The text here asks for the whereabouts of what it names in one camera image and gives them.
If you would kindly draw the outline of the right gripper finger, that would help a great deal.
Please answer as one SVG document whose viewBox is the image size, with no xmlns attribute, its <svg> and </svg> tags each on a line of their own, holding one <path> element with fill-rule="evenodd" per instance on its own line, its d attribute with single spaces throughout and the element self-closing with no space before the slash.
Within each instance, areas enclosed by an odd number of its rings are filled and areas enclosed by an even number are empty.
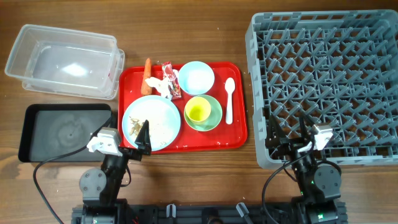
<svg viewBox="0 0 398 224">
<path fill-rule="evenodd" d="M 282 130 L 277 118 L 272 114 L 269 117 L 267 128 L 267 140 L 270 142 L 284 142 L 286 135 Z"/>
<path fill-rule="evenodd" d="M 309 117 L 309 115 L 302 113 L 299 117 L 300 133 L 303 142 L 309 142 L 313 140 L 313 133 L 308 129 L 311 128 L 315 123 Z"/>
</svg>

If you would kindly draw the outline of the light blue plate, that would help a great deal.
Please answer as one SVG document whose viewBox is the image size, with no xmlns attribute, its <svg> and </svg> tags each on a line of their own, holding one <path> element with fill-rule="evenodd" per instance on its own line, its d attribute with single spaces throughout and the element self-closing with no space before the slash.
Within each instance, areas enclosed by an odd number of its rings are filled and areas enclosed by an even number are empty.
<svg viewBox="0 0 398 224">
<path fill-rule="evenodd" d="M 180 113 L 170 100 L 158 95 L 140 97 L 127 107 L 121 123 L 124 138 L 133 147 L 137 146 L 137 136 L 129 135 L 129 117 L 149 121 L 153 152 L 169 146 L 176 139 L 181 127 Z"/>
</svg>

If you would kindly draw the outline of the orange carrot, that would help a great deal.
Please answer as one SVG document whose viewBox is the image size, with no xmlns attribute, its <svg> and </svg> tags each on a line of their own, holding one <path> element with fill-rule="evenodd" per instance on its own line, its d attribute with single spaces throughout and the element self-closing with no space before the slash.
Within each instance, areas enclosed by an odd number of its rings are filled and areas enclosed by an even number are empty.
<svg viewBox="0 0 398 224">
<path fill-rule="evenodd" d="M 152 62 L 151 62 L 151 59 L 148 58 L 145 62 L 144 74 L 143 74 L 142 85 L 141 85 L 141 94 L 144 96 L 152 94 L 152 87 L 149 86 L 146 82 L 146 80 L 152 76 L 151 67 L 152 67 Z"/>
</svg>

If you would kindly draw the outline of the white tissue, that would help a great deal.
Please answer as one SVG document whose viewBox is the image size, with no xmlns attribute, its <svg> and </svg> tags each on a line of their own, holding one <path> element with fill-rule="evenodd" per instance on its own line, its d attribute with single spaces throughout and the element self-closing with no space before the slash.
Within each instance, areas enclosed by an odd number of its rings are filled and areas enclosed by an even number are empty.
<svg viewBox="0 0 398 224">
<path fill-rule="evenodd" d="M 170 80 L 168 78 L 164 78 L 163 80 L 159 80 L 155 77 L 146 78 L 145 82 L 152 88 L 155 88 L 161 95 L 168 100 L 172 99 L 172 94 L 169 89 Z"/>
</svg>

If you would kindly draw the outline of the green bowl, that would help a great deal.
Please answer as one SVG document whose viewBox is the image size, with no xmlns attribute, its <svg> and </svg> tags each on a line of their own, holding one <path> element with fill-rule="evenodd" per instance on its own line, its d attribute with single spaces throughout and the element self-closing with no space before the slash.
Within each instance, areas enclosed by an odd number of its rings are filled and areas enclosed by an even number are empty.
<svg viewBox="0 0 398 224">
<path fill-rule="evenodd" d="M 219 125 L 220 121 L 222 120 L 223 110 L 218 100 L 216 100 L 212 96 L 209 95 L 199 95 L 199 96 L 203 96 L 210 102 L 211 114 L 209 118 L 202 124 L 194 124 L 188 119 L 187 115 L 184 112 L 185 121 L 191 128 L 195 129 L 196 131 L 209 131 L 216 128 L 217 125 Z"/>
</svg>

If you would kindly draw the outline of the yellow plastic cup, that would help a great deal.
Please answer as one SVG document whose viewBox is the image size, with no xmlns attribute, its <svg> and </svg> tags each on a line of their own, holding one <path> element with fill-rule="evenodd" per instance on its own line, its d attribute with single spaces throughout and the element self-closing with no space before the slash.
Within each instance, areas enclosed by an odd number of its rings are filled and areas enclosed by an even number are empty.
<svg viewBox="0 0 398 224">
<path fill-rule="evenodd" d="M 195 96 L 187 102 L 184 112 L 192 123 L 202 124 L 211 114 L 211 105 L 203 96 Z"/>
</svg>

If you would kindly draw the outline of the red snack wrapper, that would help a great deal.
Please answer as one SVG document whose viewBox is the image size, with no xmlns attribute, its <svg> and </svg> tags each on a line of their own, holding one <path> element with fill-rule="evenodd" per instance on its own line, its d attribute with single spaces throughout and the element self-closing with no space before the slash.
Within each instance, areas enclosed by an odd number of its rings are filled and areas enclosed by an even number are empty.
<svg viewBox="0 0 398 224">
<path fill-rule="evenodd" d="M 176 100 L 182 97 L 180 85 L 178 83 L 177 73 L 171 62 L 164 62 L 162 64 L 163 80 L 166 80 L 168 93 L 166 98 L 169 100 Z"/>
</svg>

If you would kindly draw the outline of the white plastic spoon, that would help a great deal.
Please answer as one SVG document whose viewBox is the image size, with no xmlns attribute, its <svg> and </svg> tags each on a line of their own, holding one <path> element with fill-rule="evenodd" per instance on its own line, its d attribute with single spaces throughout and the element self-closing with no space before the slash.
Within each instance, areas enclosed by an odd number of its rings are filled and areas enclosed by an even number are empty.
<svg viewBox="0 0 398 224">
<path fill-rule="evenodd" d="M 235 91 L 234 79 L 229 77 L 224 85 L 227 92 L 227 105 L 226 105 L 226 124 L 232 124 L 233 122 L 233 92 Z"/>
</svg>

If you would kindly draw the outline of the light blue bowl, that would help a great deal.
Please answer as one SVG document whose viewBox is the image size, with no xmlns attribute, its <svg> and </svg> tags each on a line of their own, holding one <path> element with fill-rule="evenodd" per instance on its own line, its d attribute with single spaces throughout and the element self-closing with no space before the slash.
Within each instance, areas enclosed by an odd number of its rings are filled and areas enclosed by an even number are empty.
<svg viewBox="0 0 398 224">
<path fill-rule="evenodd" d="M 178 83 L 181 89 L 192 96 L 207 93 L 214 82 L 214 71 L 204 62 L 188 62 L 178 71 Z"/>
</svg>

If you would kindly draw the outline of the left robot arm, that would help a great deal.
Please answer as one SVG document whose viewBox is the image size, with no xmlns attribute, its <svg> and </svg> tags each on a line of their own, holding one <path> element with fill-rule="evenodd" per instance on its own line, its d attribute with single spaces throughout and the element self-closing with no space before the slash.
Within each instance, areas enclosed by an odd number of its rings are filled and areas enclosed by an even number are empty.
<svg viewBox="0 0 398 224">
<path fill-rule="evenodd" d="M 99 151 L 104 160 L 99 169 L 90 169 L 80 178 L 83 208 L 73 209 L 72 223 L 139 223 L 126 199 L 118 199 L 124 174 L 130 160 L 140 161 L 151 155 L 149 122 L 144 121 L 137 135 L 136 149 L 120 146 L 121 135 L 117 129 L 100 128 L 87 144 L 90 152 Z"/>
</svg>

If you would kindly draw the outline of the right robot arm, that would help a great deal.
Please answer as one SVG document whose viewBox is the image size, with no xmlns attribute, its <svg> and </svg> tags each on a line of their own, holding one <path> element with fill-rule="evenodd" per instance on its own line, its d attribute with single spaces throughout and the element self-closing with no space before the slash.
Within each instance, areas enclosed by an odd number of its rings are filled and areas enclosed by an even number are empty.
<svg viewBox="0 0 398 224">
<path fill-rule="evenodd" d="M 271 180 L 291 167 L 301 196 L 292 199 L 292 214 L 299 223 L 339 223 L 336 199 L 341 197 L 341 168 L 328 160 L 316 161 L 314 152 L 321 151 L 333 137 L 329 124 L 314 123 L 309 116 L 299 117 L 300 136 L 288 138 L 271 115 L 267 125 L 265 145 L 288 156 L 289 161 L 274 171 L 262 189 L 262 210 L 272 223 L 277 223 L 266 207 L 266 190 Z"/>
</svg>

